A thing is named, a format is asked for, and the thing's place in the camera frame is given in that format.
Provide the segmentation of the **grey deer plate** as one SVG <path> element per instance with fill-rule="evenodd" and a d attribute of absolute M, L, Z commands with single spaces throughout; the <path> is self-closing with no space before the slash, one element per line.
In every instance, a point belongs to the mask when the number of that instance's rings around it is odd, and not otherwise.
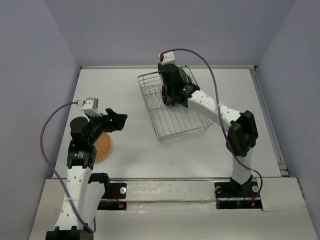
<path fill-rule="evenodd" d="M 191 77 L 186 73 L 186 71 L 181 67 L 180 74 L 184 83 L 192 83 Z"/>

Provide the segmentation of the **round bamboo wooden plate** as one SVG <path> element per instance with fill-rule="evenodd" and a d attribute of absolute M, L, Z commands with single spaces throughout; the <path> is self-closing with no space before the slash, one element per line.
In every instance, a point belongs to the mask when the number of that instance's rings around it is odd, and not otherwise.
<path fill-rule="evenodd" d="M 104 132 L 94 144 L 96 149 L 95 162 L 100 162 L 105 159 L 110 153 L 112 145 L 113 143 L 110 135 Z"/>

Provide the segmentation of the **black round plate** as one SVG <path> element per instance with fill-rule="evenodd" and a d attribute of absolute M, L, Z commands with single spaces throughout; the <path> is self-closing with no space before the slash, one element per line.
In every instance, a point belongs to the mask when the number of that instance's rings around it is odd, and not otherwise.
<path fill-rule="evenodd" d="M 174 106 L 175 102 L 171 97 L 169 97 L 166 93 L 166 88 L 164 85 L 161 87 L 161 97 L 162 97 L 162 102 L 165 106 Z"/>

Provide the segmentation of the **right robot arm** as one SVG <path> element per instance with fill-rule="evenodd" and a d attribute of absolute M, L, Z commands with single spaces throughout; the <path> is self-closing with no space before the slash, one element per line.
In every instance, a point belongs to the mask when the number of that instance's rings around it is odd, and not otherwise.
<path fill-rule="evenodd" d="M 258 129 L 252 112 L 229 108 L 207 95 L 194 84 L 186 72 L 173 63 L 158 63 L 162 80 L 162 100 L 166 106 L 182 105 L 197 111 L 218 124 L 232 154 L 230 190 L 242 196 L 249 189 L 252 176 L 252 152 L 258 138 Z"/>

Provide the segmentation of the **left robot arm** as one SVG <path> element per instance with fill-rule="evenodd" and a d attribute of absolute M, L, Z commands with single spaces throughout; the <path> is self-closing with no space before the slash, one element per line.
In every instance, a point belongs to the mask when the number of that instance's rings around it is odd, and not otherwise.
<path fill-rule="evenodd" d="M 60 183 L 64 198 L 54 229 L 47 240 L 92 240 L 96 232 L 96 213 L 102 198 L 111 191 L 107 173 L 93 173 L 97 156 L 96 141 L 104 133 L 121 131 L 127 114 L 107 108 L 105 114 L 92 113 L 70 122 L 71 141 L 67 153 L 67 177 Z"/>

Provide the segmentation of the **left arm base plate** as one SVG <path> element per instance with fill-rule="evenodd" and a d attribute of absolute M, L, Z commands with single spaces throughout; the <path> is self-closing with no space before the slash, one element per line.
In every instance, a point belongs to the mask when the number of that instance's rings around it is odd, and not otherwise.
<path fill-rule="evenodd" d="M 111 182 L 110 190 L 105 191 L 99 204 L 99 211 L 125 211 L 127 209 L 127 183 Z"/>

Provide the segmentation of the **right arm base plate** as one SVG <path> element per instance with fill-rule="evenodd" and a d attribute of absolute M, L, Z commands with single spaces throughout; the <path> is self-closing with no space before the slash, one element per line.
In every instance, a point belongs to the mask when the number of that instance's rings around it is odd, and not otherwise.
<path fill-rule="evenodd" d="M 262 210 L 263 205 L 258 183 L 252 181 L 245 190 L 236 192 L 231 188 L 228 181 L 218 181 L 214 183 L 214 197 L 216 199 L 216 208 L 218 210 L 239 210 L 239 209 L 257 209 Z"/>

